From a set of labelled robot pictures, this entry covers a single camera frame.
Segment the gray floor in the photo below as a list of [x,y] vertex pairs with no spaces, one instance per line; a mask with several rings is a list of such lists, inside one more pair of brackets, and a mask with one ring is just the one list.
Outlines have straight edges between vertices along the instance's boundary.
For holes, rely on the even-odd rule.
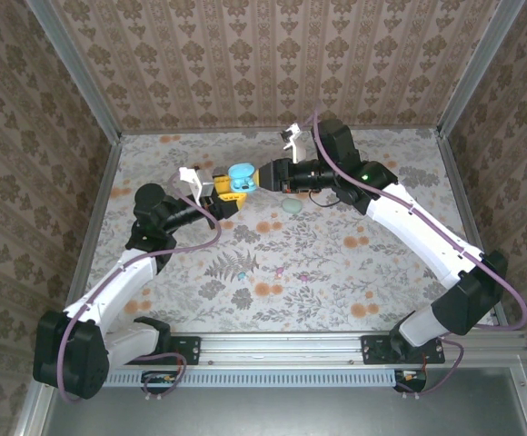
[[504,370],[459,370],[419,400],[392,389],[180,389],[146,401],[107,389],[90,401],[56,399],[44,435],[523,436]]

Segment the purple cable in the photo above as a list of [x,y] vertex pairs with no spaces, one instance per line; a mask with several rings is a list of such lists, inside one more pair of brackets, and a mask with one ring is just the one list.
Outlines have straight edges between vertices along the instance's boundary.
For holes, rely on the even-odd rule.
[[192,202],[191,200],[189,200],[184,195],[181,195],[176,190],[176,188],[174,188],[174,179],[176,178],[176,176],[177,176],[177,173],[174,173],[169,178],[169,180],[167,182],[167,185],[170,186],[171,188],[173,188],[174,195],[176,197],[178,197],[179,199],[183,200],[185,203],[187,203],[190,206],[194,207],[196,210],[198,210],[200,213],[202,213],[205,217],[207,217],[209,220],[211,220],[213,222],[213,224],[215,225],[215,229],[217,230],[217,234],[215,235],[215,237],[211,241],[209,241],[207,243],[202,243],[202,244],[196,245],[195,247],[174,248],[172,250],[161,250],[161,251],[158,251],[158,252],[145,253],[145,254],[141,254],[140,256],[136,256],[133,259],[131,259],[130,261],[125,262],[122,268],[117,268],[112,274],[110,274],[108,276],[108,278],[106,278],[106,280],[104,280],[102,282],[102,284],[100,284],[98,289],[96,289],[96,291],[92,295],[90,295],[90,298],[88,298],[88,300],[86,300],[84,305],[78,310],[78,312],[70,320],[69,324],[65,328],[64,335],[62,336],[62,341],[60,342],[60,350],[59,350],[59,352],[57,354],[57,364],[56,364],[57,388],[60,391],[60,396],[62,397],[62,399],[65,402],[76,403],[76,402],[80,401],[80,399],[72,399],[72,398],[70,398],[68,396],[67,392],[65,391],[65,385],[64,385],[64,357],[65,357],[65,348],[67,347],[67,343],[69,341],[70,334],[71,334],[72,330],[74,329],[75,325],[77,324],[78,320],[80,319],[80,317],[88,310],[88,304],[92,304],[94,302],[94,300],[96,299],[96,297],[98,295],[100,295],[100,293],[106,288],[106,286],[108,286],[112,282],[112,280],[114,280],[118,275],[120,275],[126,268],[128,268],[133,263],[137,263],[138,261],[142,261],[143,259],[146,259],[148,257],[156,257],[156,256],[161,256],[161,255],[165,255],[165,254],[174,254],[174,253],[189,253],[189,252],[194,252],[195,250],[201,250],[203,248],[207,248],[207,247],[210,247],[211,245],[215,244],[219,240],[219,238],[221,237],[221,233],[222,233],[221,224],[219,224],[219,222],[215,219],[215,217],[212,216],[207,210],[205,210],[201,206],[198,206],[196,203]]
[[455,371],[457,371],[457,367],[460,365],[460,363],[462,362],[462,359],[463,359],[463,353],[464,353],[463,346],[460,343],[454,342],[454,341],[450,341],[449,339],[441,339],[441,342],[443,342],[443,343],[445,343],[447,345],[453,345],[454,347],[457,347],[460,350],[460,353],[457,356],[457,359],[455,359],[455,362],[453,363],[452,368],[445,374],[445,376],[437,384],[435,384],[435,386],[433,386],[430,389],[426,389],[425,391],[415,392],[413,389],[411,389],[406,384],[402,384],[402,383],[397,382],[397,386],[401,386],[403,389],[408,391],[408,392],[405,392],[405,393],[410,393],[414,397],[420,397],[422,395],[427,395],[428,393],[434,393],[439,388],[441,388],[442,385],[445,382],[447,382],[449,380],[449,378],[453,375],[453,373]]
[[[369,191],[371,193],[377,193],[385,198],[388,198],[389,200],[392,200],[407,210],[411,209],[413,207],[412,204],[406,202],[405,200],[392,195],[390,193],[386,193],[385,191],[381,191],[380,189],[373,188],[372,186],[369,186],[368,184],[359,182],[356,179],[353,179],[350,175],[345,173],[343,170],[341,170],[336,163],[333,162],[333,160],[330,158],[326,150],[324,150],[324,146],[322,144],[322,141],[320,139],[319,131],[318,131],[318,110],[314,110],[313,114],[313,132],[314,136],[316,138],[316,143],[318,145],[318,150],[320,150],[320,153],[322,154],[324,160],[332,167],[332,169],[338,173],[344,180],[346,180],[349,183],[352,183],[355,186],[358,186],[361,189],[364,189],[366,191]],[[475,256],[472,256],[471,254],[467,253],[463,247],[461,247],[460,244],[456,243],[452,238],[447,236],[435,223],[433,223],[427,216],[425,216],[421,211],[417,209],[413,209],[412,213],[414,213],[416,216],[418,216],[424,223],[426,223],[429,227],[433,229],[434,232],[436,232],[444,241],[446,241],[448,244],[451,245],[451,247],[457,251],[458,253],[462,253],[462,256],[465,257],[467,260],[472,262],[475,266],[479,267],[482,271],[484,271],[486,274],[488,274],[490,277],[492,277],[498,284],[500,284],[503,288],[505,288],[506,291],[508,291],[512,297],[520,304],[520,308],[522,310],[522,318],[515,323],[514,325],[503,325],[503,326],[493,326],[493,325],[483,325],[483,324],[476,324],[476,327],[480,329],[485,330],[505,330],[505,331],[512,331],[512,330],[518,330],[521,329],[526,323],[527,323],[527,306],[524,299],[521,297],[521,295],[508,283],[506,282],[502,277],[500,277],[498,274],[496,274],[494,271],[492,271],[490,268],[488,268],[486,265],[484,265],[481,261],[479,261]]]
[[[163,359],[163,357],[176,357],[177,359],[180,359],[181,361],[183,361],[183,368],[181,370],[181,373],[179,374],[179,376],[173,381],[173,384],[169,387],[169,389],[167,389],[165,392],[161,393],[161,397],[164,397],[166,395],[168,395],[169,393],[171,393],[172,391],[174,391],[174,388],[176,388],[176,386],[181,382],[181,380],[183,379],[184,377],[184,374],[186,373],[187,371],[187,360],[185,359],[185,357],[178,353],[178,352],[163,352],[161,354],[156,354],[154,356],[143,356],[143,357],[139,357],[137,359],[134,359],[135,362],[137,361],[154,361],[156,359]],[[145,380],[144,380],[144,385],[143,385],[143,392],[147,395],[154,395],[152,393],[150,393],[148,391],[148,382],[153,379],[153,375],[149,375],[149,377],[147,377]]]

